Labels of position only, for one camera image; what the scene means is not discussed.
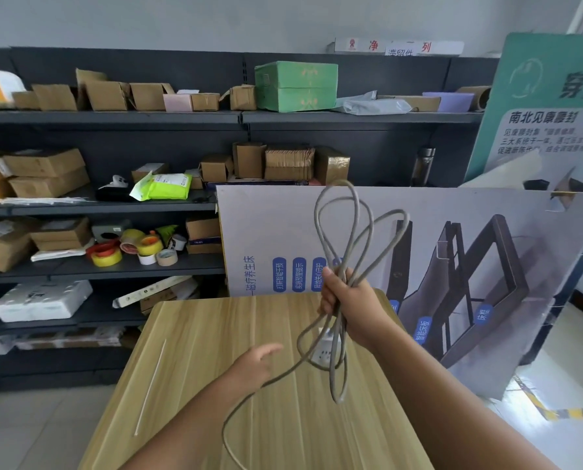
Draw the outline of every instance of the purple box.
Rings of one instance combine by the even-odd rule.
[[[438,112],[461,113],[470,110],[475,94],[472,92],[424,92],[424,97],[441,97]]]

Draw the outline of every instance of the teal sign board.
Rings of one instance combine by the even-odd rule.
[[[466,180],[536,147],[548,189],[583,185],[582,35],[507,37]]]

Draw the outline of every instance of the hand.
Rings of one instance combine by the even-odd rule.
[[[347,269],[346,276],[350,278],[351,275],[352,270]],[[358,286],[349,287],[328,267],[322,270],[322,278],[322,299],[318,313],[333,313],[335,302],[339,299],[342,304],[340,311],[348,322],[350,338],[372,351],[377,335],[393,322],[368,281],[363,280]]]
[[[237,358],[222,376],[227,379],[228,386],[232,386],[241,397],[252,394],[272,376],[267,357],[278,353],[282,348],[280,343],[252,347]]]

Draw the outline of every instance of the green box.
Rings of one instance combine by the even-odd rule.
[[[337,98],[337,64],[277,61],[256,66],[256,102],[277,112],[325,110]]]

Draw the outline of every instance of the white plastic bag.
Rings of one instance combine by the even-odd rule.
[[[340,97],[335,101],[336,112],[352,115],[392,115],[411,111],[411,105],[403,99],[376,99],[376,91],[361,96]]]

